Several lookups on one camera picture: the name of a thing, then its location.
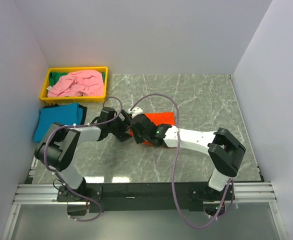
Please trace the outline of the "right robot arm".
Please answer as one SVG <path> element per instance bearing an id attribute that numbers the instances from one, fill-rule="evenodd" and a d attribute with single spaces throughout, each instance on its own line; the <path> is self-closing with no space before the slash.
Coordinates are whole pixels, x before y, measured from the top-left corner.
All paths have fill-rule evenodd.
<path id="1" fill-rule="evenodd" d="M 226 128 L 216 131 L 195 131 L 178 128 L 171 124 L 158 124 L 144 113 L 132 114 L 131 131 L 137 144 L 148 142 L 154 147 L 192 150 L 206 154 L 214 165 L 206 195 L 213 200 L 224 193 L 229 179 L 238 175 L 246 148 Z"/>

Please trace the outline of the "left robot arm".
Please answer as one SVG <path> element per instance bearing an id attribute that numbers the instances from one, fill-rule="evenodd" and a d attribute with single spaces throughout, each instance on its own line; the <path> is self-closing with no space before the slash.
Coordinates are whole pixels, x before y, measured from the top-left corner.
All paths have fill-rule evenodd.
<path id="1" fill-rule="evenodd" d="M 125 111 L 116 112 L 111 107 L 103 107 L 100 115 L 87 126 L 62 128 L 62 124 L 53 123 L 41 142 L 37 144 L 34 156 L 41 161 L 58 179 L 66 184 L 65 190 L 73 200 L 81 201 L 90 196 L 85 178 L 79 174 L 73 164 L 78 144 L 99 142 L 114 135 L 120 142 L 128 140 L 131 116 Z"/>

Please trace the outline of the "orange t-shirt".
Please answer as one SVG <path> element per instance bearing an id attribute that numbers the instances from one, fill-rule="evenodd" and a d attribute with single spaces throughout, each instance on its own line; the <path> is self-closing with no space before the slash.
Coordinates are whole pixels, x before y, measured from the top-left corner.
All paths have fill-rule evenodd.
<path id="1" fill-rule="evenodd" d="M 174 118 L 173 112 L 146 113 L 145 115 L 156 125 L 160 125 L 160 124 L 168 124 L 171 126 L 175 125 L 175 118 Z M 131 130 L 131 126 L 129 129 L 130 129 L 129 134 L 133 137 L 133 132 Z M 147 144 L 149 146 L 152 146 L 148 142 L 144 142 L 142 144 Z"/>

